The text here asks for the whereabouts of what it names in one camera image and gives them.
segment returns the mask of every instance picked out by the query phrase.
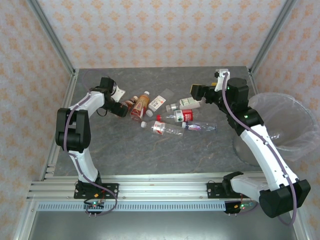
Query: white bottle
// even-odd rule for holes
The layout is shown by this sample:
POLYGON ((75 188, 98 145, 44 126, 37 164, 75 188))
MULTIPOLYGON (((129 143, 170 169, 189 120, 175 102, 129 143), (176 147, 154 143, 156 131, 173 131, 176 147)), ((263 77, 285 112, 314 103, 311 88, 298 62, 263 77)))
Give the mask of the white bottle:
POLYGON ((154 112, 159 112, 163 107, 166 101, 169 101, 174 96, 174 93, 169 90, 165 89, 159 96, 152 100, 152 102, 148 105, 148 110, 145 112, 149 117, 154 115, 154 112))
POLYGON ((159 135, 172 135, 180 136, 184 134, 184 129, 180 126, 171 125, 160 121, 141 122, 141 127, 148 130, 151 133, 159 135))
POLYGON ((204 101, 196 101, 193 97, 180 99, 177 103, 165 106, 167 113, 174 110, 197 109, 203 105, 204 101))

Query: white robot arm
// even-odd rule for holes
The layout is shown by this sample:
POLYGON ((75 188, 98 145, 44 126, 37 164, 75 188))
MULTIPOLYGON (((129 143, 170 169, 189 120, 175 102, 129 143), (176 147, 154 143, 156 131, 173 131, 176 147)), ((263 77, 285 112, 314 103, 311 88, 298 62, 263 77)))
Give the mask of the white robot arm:
POLYGON ((206 103, 216 104, 226 114, 229 125, 248 145, 267 181, 267 184, 264 184, 250 179, 242 172, 234 172, 223 178, 222 187, 226 194, 240 193, 246 195, 260 203, 263 211, 271 218, 292 210, 294 208, 293 198, 296 198, 297 207, 300 207, 311 187, 307 180, 299 180, 297 175, 287 166, 269 139, 269 134, 259 113, 248 107, 249 88, 247 81, 241 78, 230 79, 228 69, 217 69, 214 76, 217 78, 215 86, 194 84, 191 88, 192 97, 197 101, 205 97, 206 103), (227 90, 225 100, 229 109, 223 99, 223 89, 227 90), (229 111, 250 129, 248 130, 239 124, 229 111), (266 142, 263 142, 254 132, 265 139, 266 142), (292 193, 291 185, 294 187, 295 195, 292 193))
POLYGON ((100 85, 91 89, 90 93, 88 92, 77 104, 58 110, 55 141, 58 146, 63 148, 67 118, 71 111, 76 108, 71 117, 66 146, 78 172, 78 180, 81 183, 88 183, 84 175, 92 182, 96 182, 100 178, 89 152, 91 141, 89 118, 99 108, 124 117, 128 112, 128 108, 118 103, 124 93, 125 91, 119 89, 111 78, 102 77, 100 85), (77 158, 81 171, 76 164, 75 158, 77 158))

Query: orange floral wallpaper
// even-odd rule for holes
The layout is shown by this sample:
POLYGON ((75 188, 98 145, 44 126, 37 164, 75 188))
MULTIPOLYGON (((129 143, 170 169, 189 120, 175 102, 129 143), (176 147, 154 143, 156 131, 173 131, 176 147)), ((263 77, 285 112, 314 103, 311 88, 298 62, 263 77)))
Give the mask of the orange floral wallpaper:
POLYGON ((285 0, 39 0, 75 68, 250 66, 285 0))
MULTIPOLYGON (((255 76, 259 92, 289 94, 311 109, 320 123, 320 2, 297 1, 287 23, 255 76)), ((307 224, 320 236, 320 152, 293 165, 311 183, 307 224)))
POLYGON ((26 0, 0 1, 0 239, 40 176, 69 74, 26 0))

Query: small bottle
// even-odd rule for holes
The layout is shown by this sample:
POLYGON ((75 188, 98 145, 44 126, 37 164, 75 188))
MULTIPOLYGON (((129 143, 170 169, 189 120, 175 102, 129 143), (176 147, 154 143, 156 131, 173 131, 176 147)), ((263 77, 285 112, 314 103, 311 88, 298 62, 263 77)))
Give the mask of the small bottle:
POLYGON ((177 103, 165 106, 167 113, 174 110, 197 109, 203 105, 204 101, 196 101, 193 97, 180 99, 177 103))
POLYGON ((217 124, 204 121, 188 121, 182 123, 182 128, 192 131, 216 132, 217 124))
POLYGON ((121 104, 124 106, 128 107, 128 112, 130 111, 130 109, 136 104, 136 102, 138 101, 138 97, 137 96, 133 96, 130 100, 124 101, 121 104))
POLYGON ((149 92, 145 91, 144 94, 142 94, 138 101, 136 102, 134 108, 132 109, 132 112, 130 114, 132 120, 141 122, 144 114, 146 113, 148 103, 149 103, 149 92))
POLYGON ((165 122, 169 124, 181 123, 181 122, 191 122, 199 115, 198 109, 189 110, 175 110, 171 112, 166 112, 161 115, 156 116, 156 120, 159 122, 165 122))
POLYGON ((147 129, 151 133, 159 135, 182 136, 184 129, 180 126, 171 125, 160 121, 141 122, 141 127, 147 129))
POLYGON ((145 112, 149 117, 154 115, 154 112, 160 112, 164 108, 164 103, 169 101, 174 96, 174 93, 169 90, 165 89, 159 96, 157 96, 152 102, 149 103, 149 109, 145 112))

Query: water bottle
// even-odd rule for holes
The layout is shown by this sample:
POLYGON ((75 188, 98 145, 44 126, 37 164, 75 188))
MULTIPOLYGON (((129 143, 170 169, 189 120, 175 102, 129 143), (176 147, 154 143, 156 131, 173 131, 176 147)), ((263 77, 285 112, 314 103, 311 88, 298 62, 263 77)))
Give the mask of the water bottle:
POLYGON ((175 110, 171 112, 166 112, 161 115, 157 115, 156 120, 159 122, 165 122, 168 124, 191 122, 194 119, 196 119, 198 115, 199 115, 198 109, 175 110))
POLYGON ((182 128, 192 131, 216 132, 217 124, 204 121, 188 121, 182 123, 182 128))
POLYGON ((166 112, 169 113, 174 110, 186 110, 200 108, 205 101, 196 101, 193 97, 180 99, 177 103, 165 106, 166 112))
POLYGON ((141 127, 148 130, 151 133, 166 135, 166 136, 180 136, 184 134, 184 129, 180 126, 171 125, 160 121, 141 122, 141 127))

